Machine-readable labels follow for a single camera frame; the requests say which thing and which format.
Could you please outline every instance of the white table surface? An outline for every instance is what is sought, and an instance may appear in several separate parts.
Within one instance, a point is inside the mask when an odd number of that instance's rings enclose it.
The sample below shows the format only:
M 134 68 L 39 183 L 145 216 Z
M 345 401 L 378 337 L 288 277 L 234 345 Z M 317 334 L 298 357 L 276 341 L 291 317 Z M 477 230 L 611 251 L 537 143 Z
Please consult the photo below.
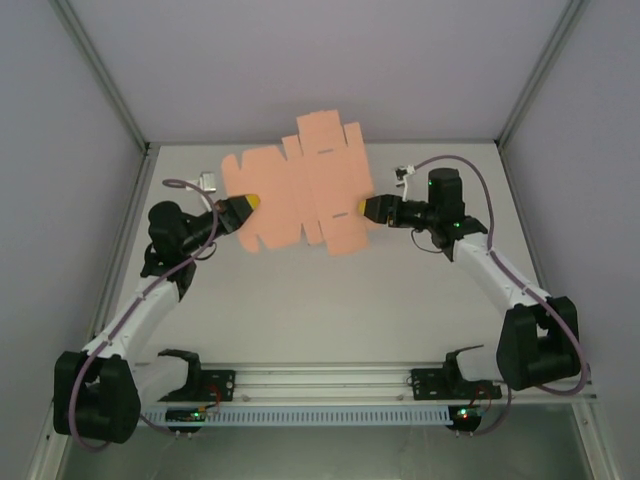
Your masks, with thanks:
M 139 279 L 151 206 L 174 200 L 186 212 L 204 211 L 195 193 L 168 189 L 161 181 L 189 180 L 201 171 L 213 171 L 218 174 L 219 196 L 225 196 L 220 162 L 247 148 L 160 149 L 119 305 Z M 473 161 L 493 198 L 496 245 L 522 273 L 535 278 L 495 145 L 374 144 L 367 151 L 376 194 L 400 193 L 394 186 L 397 165 L 446 153 Z M 459 168 L 468 214 L 488 225 L 473 172 L 453 161 L 437 166 Z M 426 168 L 412 178 L 414 199 L 426 199 Z M 365 251 L 330 257 L 324 245 L 308 246 L 304 237 L 297 245 L 259 254 L 246 252 L 233 236 L 221 238 L 217 253 L 198 264 L 191 289 L 151 337 L 140 361 L 171 347 L 195 351 L 205 363 L 421 363 L 441 361 L 456 348 L 497 340 L 501 316 L 444 255 L 416 249 L 408 230 L 380 228 L 370 232 L 369 239 L 371 246 Z M 419 239 L 429 244 L 428 235 Z

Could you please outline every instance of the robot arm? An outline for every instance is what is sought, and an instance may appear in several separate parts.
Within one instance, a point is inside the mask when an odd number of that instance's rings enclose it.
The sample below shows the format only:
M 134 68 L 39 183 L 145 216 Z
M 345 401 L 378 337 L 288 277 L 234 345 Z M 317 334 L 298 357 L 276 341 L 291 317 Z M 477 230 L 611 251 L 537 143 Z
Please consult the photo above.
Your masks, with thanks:
M 399 169 L 396 174 L 403 178 L 407 170 Z M 465 214 L 457 170 L 431 170 L 428 184 L 428 202 L 379 195 L 362 202 L 360 211 L 373 222 L 392 228 L 429 231 L 433 244 L 470 275 L 503 316 L 496 345 L 460 352 L 458 366 L 464 379 L 504 379 L 512 389 L 522 390 L 580 373 L 580 359 L 569 338 L 535 297 L 544 299 L 577 338 L 573 303 L 566 297 L 551 297 L 490 248 L 487 229 Z
M 258 204 L 255 195 L 216 202 L 215 232 L 210 212 L 194 217 L 173 202 L 161 202 L 150 210 L 151 244 L 146 249 L 142 278 L 134 294 L 80 352 L 64 352 L 56 362 L 53 402 L 56 432 L 69 435 L 70 417 L 75 415 L 80 436 L 123 443 L 133 434 L 146 405 L 176 390 L 188 393 L 197 389 L 200 373 L 197 354 L 165 350 L 149 365 L 137 367 L 136 362 L 151 334 L 191 285 L 195 263 L 187 262 L 184 268 L 179 265 L 209 239 L 239 229 Z M 78 380 L 83 369 L 85 374 Z M 75 409 L 70 412 L 74 397 Z

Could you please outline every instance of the robotic arm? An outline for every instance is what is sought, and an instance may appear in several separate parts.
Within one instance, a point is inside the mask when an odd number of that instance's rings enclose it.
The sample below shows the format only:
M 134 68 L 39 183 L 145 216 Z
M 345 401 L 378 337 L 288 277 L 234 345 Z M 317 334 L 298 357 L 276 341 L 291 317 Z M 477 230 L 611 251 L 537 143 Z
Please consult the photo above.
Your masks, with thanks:
M 258 204 L 256 195 L 216 202 L 217 225 L 212 213 L 195 217 L 182 212 L 174 202 L 161 202 L 150 210 L 151 244 L 133 296 L 82 351 L 64 352 L 56 362 L 56 432 L 71 434 L 74 415 L 80 436 L 123 443 L 133 434 L 146 405 L 176 390 L 188 395 L 197 389 L 200 361 L 195 353 L 165 350 L 141 368 L 136 367 L 136 361 L 149 336 L 184 297 L 196 265 L 190 262 L 170 272 L 209 239 L 239 229 Z M 74 412 L 69 411 L 72 399 Z
M 413 172 L 414 168 L 405 167 L 396 170 L 396 175 L 406 185 L 405 177 Z M 429 231 L 433 244 L 476 281 L 504 316 L 497 346 L 460 353 L 458 366 L 464 379 L 504 379 L 512 389 L 522 390 L 580 373 L 574 345 L 542 303 L 559 315 L 577 342 L 575 305 L 533 285 L 493 248 L 487 228 L 465 214 L 457 170 L 431 170 L 428 185 L 428 202 L 406 200 L 405 191 L 403 197 L 369 198 L 361 203 L 360 211 L 373 222 L 392 228 Z M 539 331 L 546 333 L 539 336 Z

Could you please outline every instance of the white wall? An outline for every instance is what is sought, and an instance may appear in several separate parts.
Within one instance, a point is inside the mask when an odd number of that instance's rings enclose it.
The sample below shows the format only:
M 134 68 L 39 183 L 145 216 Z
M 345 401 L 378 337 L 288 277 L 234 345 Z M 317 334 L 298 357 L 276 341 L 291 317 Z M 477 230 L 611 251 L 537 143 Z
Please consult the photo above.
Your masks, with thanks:
M 592 2 L 507 152 L 548 283 L 580 309 L 628 478 L 640 478 L 638 19 L 637 0 Z
M 154 141 L 495 138 L 567 0 L 71 0 Z
M 0 468 L 16 480 L 55 360 L 81 347 L 139 155 L 47 2 L 2 2 L 0 65 Z

